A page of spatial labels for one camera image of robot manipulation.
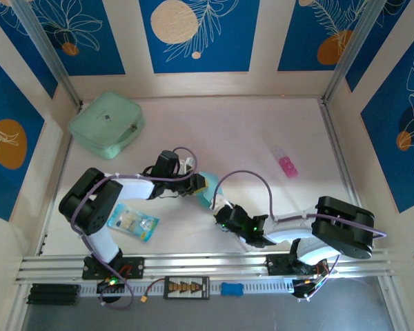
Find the gray floor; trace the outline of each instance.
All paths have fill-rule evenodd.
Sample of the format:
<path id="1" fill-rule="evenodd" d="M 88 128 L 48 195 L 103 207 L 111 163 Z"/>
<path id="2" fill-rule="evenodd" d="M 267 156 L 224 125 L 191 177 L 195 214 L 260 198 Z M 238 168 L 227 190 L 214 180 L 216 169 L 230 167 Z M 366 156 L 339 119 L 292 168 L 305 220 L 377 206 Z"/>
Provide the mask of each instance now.
<path id="1" fill-rule="evenodd" d="M 114 311 L 96 298 L 75 307 L 33 305 L 23 330 L 393 330 L 376 279 L 328 281 L 311 302 L 290 294 L 212 296 L 208 301 L 167 301 L 149 297 L 133 308 Z"/>

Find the orange circle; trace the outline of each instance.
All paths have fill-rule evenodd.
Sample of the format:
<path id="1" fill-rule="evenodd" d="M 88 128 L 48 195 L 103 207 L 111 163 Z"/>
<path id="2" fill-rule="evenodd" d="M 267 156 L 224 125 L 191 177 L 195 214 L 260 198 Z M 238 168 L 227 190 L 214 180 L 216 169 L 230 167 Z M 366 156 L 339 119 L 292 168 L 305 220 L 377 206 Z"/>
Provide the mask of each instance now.
<path id="1" fill-rule="evenodd" d="M 400 150 L 408 150 L 411 147 L 411 135 L 407 131 L 402 131 L 398 134 L 396 143 Z"/>
<path id="2" fill-rule="evenodd" d="M 0 121 L 0 164 L 10 170 L 20 168 L 25 161 L 27 150 L 26 133 L 20 123 L 13 119 L 2 119 Z"/>
<path id="3" fill-rule="evenodd" d="M 75 57 L 79 53 L 78 47 L 73 43 L 64 43 L 61 46 L 61 49 L 63 50 L 63 52 L 65 52 L 70 57 Z"/>
<path id="4" fill-rule="evenodd" d="M 337 35 L 334 34 L 325 39 L 317 51 L 317 60 L 319 63 L 325 66 L 331 66 L 339 62 L 352 34 L 352 30 L 343 30 Z"/>

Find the medicine packet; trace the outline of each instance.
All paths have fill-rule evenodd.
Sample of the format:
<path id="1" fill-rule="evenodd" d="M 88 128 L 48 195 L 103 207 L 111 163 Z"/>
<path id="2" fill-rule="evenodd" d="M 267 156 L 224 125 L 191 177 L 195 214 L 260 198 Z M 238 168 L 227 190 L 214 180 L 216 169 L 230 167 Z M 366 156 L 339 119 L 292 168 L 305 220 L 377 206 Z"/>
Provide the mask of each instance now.
<path id="1" fill-rule="evenodd" d="M 118 203 L 108 220 L 109 228 L 135 235 L 143 241 L 149 240 L 159 219 L 133 210 L 124 203 Z"/>

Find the pink usb flash drive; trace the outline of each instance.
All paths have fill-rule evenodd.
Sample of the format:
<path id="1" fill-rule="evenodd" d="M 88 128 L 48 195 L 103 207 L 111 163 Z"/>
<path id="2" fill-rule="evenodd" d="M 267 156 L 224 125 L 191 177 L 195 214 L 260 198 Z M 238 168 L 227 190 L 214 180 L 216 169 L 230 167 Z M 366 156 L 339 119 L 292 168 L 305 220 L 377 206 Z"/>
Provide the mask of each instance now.
<path id="1" fill-rule="evenodd" d="M 285 155 L 285 152 L 282 150 L 282 148 L 273 148 L 273 156 L 276 158 L 277 162 L 288 178 L 293 178 L 298 175 L 295 165 L 291 162 L 290 158 Z"/>

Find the mint green pouch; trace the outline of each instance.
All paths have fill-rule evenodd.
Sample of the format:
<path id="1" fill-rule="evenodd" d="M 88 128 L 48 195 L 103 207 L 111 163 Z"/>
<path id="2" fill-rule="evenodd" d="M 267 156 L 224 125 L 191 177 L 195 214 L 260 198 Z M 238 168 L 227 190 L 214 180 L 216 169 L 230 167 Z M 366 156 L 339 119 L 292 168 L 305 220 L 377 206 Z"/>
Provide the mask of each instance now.
<path id="1" fill-rule="evenodd" d="M 113 159 L 138 137 L 145 124 L 135 102 L 104 92 L 69 123 L 68 129 L 85 149 Z"/>

